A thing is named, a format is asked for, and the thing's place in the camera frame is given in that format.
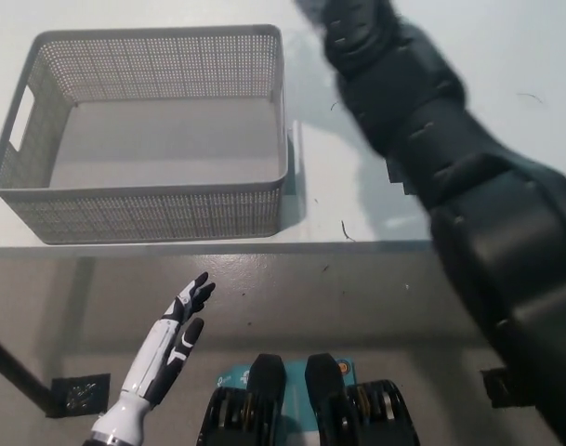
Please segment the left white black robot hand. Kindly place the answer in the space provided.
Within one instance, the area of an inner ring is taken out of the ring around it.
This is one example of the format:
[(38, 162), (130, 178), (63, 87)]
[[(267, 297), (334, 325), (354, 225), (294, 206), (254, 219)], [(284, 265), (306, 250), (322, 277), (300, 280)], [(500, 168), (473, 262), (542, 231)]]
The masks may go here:
[(181, 290), (153, 324), (122, 385), (123, 394), (160, 404), (179, 376), (204, 328), (194, 315), (204, 309), (216, 285), (200, 274)]

